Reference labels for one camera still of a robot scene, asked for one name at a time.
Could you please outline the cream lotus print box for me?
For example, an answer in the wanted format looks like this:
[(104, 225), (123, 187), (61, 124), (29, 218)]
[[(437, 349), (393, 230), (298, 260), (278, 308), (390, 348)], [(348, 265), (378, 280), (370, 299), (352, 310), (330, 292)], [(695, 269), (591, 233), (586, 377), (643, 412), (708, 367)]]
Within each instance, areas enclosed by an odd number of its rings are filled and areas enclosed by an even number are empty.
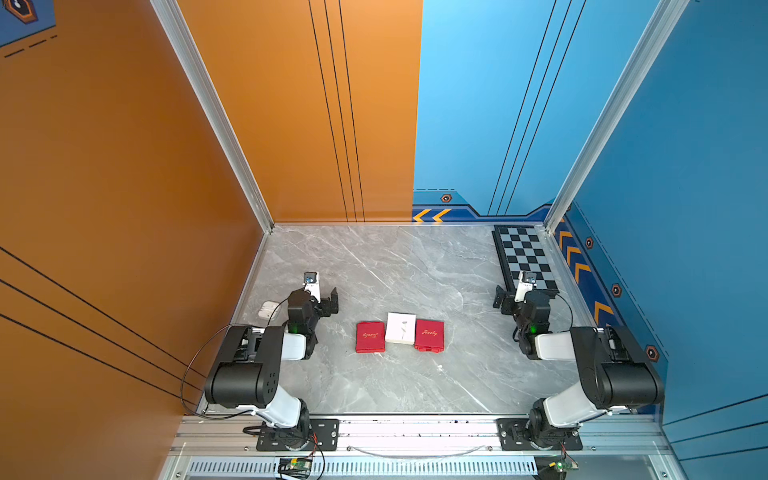
[(385, 341), (393, 344), (413, 346), (415, 343), (416, 315), (389, 312), (387, 315)]

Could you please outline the aluminium front rail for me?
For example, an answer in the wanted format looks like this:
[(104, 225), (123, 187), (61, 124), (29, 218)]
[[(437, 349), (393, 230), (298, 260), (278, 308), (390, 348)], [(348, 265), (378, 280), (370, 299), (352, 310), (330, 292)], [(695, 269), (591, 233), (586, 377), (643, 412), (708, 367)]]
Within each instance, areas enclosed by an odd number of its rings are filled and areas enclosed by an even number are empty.
[[(503, 455), (508, 438), (492, 414), (338, 415), (334, 449), (343, 454), (389, 457)], [(266, 456), (256, 436), (242, 429), (257, 425), (254, 417), (209, 421), (185, 417), (172, 441), (171, 456)], [(668, 455), (673, 452), (661, 428), (649, 415), (617, 414), (583, 424), (566, 445), (578, 455)]]

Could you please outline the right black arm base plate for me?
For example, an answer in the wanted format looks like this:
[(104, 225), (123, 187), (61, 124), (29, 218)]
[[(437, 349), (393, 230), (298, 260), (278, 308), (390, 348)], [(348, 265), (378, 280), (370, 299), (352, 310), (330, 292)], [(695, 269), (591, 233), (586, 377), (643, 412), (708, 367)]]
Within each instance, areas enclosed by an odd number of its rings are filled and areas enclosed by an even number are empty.
[(504, 451), (555, 451), (562, 447), (567, 451), (583, 449), (577, 429), (553, 427), (547, 421), (534, 426), (527, 418), (500, 418), (496, 420), (496, 428)]

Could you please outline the aluminium corner post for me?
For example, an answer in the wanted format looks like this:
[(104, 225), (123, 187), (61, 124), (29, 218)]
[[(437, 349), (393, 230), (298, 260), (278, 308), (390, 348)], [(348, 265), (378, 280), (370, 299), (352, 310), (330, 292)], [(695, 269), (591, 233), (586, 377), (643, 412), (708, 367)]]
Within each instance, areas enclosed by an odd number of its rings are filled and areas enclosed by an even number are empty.
[(254, 216), (262, 231), (271, 234), (274, 220), (179, 3), (171, 0), (151, 0), (150, 4)]
[(564, 219), (688, 4), (689, 0), (658, 2), (544, 220), (547, 234), (553, 235)]

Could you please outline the right green circuit board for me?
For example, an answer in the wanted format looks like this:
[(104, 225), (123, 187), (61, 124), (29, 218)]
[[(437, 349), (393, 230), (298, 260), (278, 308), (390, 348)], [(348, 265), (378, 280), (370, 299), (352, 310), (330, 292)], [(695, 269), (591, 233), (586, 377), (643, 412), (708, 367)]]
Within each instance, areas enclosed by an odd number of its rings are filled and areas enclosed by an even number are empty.
[(579, 469), (578, 463), (570, 458), (535, 457), (534, 460), (537, 468), (533, 476), (535, 480), (565, 480), (569, 472)]

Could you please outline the black white chessboard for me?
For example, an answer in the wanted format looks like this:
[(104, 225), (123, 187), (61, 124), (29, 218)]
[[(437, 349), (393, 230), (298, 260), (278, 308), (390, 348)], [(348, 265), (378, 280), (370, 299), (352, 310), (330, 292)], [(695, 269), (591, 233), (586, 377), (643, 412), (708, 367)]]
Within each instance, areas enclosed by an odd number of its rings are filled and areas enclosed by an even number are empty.
[(554, 270), (544, 251), (543, 235), (533, 225), (495, 225), (492, 229), (496, 253), (506, 290), (516, 294), (520, 273), (535, 276), (535, 288), (560, 291)]

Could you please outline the left aluminium corner post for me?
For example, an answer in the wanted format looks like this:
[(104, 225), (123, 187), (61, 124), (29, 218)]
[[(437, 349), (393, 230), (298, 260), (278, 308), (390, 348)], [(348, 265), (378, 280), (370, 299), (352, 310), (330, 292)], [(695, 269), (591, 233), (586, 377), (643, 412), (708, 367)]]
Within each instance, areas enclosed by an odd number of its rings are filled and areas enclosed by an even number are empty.
[(150, 4), (254, 216), (262, 231), (271, 234), (274, 220), (179, 3), (171, 0), (151, 0)]

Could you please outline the left closed red jewelry box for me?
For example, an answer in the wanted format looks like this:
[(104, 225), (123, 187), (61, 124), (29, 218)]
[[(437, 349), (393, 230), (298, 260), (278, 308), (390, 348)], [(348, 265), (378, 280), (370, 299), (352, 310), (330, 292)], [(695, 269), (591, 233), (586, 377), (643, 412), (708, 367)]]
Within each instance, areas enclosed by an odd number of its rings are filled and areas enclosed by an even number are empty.
[(355, 351), (382, 353), (386, 351), (386, 324), (380, 321), (360, 322), (356, 326)]

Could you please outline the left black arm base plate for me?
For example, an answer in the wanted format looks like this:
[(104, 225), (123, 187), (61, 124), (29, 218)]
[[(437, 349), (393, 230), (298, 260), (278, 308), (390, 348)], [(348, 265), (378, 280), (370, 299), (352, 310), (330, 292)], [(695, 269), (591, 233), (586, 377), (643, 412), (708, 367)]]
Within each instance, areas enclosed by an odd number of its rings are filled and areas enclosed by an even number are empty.
[(340, 421), (336, 418), (311, 418), (308, 423), (300, 422), (297, 427), (270, 427), (266, 422), (260, 425), (256, 449), (259, 452), (336, 451), (339, 440)]

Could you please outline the white earbuds case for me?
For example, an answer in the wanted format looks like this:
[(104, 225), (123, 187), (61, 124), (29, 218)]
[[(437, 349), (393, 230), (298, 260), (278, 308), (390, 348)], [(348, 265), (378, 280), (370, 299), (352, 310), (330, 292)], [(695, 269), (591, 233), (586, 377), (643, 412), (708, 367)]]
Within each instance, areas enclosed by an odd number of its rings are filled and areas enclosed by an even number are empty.
[(273, 313), (279, 308), (280, 303), (274, 301), (265, 301), (258, 310), (258, 318), (269, 320)]

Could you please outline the green circuit board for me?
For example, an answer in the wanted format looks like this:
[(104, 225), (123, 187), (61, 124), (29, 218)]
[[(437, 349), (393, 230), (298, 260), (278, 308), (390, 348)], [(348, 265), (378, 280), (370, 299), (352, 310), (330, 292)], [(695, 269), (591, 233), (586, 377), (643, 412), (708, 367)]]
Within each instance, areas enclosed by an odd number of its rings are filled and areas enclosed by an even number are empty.
[(565, 480), (569, 472), (579, 469), (578, 463), (570, 458), (535, 457), (534, 460), (537, 468), (533, 476), (535, 480)]
[(280, 458), (277, 466), (278, 479), (308, 479), (313, 470), (313, 459), (310, 457)]

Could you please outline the right aluminium corner post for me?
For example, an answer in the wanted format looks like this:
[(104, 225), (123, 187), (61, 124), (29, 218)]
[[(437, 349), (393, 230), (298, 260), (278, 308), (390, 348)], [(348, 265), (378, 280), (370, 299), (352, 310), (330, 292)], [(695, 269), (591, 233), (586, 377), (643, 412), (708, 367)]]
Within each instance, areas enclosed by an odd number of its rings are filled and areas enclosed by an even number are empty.
[(553, 235), (564, 219), (688, 4), (689, 0), (658, 2), (544, 220), (547, 234)]

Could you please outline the red jewelry box lid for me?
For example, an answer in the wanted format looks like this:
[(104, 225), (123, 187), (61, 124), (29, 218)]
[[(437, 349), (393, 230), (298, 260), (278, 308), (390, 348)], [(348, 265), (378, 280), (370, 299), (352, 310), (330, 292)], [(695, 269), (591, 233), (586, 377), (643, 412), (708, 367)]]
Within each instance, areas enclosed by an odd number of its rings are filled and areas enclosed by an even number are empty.
[(414, 348), (420, 352), (443, 352), (445, 349), (445, 324), (437, 320), (417, 319)]

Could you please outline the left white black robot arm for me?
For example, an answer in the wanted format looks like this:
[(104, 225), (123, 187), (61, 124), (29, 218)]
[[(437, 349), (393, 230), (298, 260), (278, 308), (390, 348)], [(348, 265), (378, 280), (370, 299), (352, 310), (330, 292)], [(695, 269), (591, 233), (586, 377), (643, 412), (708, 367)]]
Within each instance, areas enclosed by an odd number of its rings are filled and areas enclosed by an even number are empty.
[(317, 448), (307, 404), (280, 385), (280, 370), (284, 361), (310, 359), (318, 344), (317, 324), (338, 312), (337, 289), (321, 299), (299, 289), (287, 297), (284, 323), (230, 327), (205, 382), (206, 401), (261, 418), (260, 437), (269, 444)]

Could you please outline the left green circuit board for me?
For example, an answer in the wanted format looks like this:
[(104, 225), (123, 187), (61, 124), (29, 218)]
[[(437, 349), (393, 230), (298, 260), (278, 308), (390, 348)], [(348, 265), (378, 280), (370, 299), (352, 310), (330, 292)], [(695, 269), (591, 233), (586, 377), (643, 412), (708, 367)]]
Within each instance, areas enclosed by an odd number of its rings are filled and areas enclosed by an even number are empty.
[(280, 458), (277, 466), (278, 479), (308, 479), (313, 470), (313, 459), (310, 457)]

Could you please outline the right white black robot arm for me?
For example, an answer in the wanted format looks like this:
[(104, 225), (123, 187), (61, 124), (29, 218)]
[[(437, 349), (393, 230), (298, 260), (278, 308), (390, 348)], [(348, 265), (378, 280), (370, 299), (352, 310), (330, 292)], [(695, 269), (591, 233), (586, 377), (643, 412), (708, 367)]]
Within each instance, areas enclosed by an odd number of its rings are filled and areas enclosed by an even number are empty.
[(622, 326), (571, 326), (549, 330), (550, 300), (557, 294), (525, 283), (496, 288), (493, 307), (515, 321), (513, 339), (533, 361), (573, 361), (578, 381), (536, 400), (525, 418), (496, 421), (504, 450), (581, 447), (580, 427), (615, 411), (644, 408), (664, 400), (661, 377), (631, 331)]

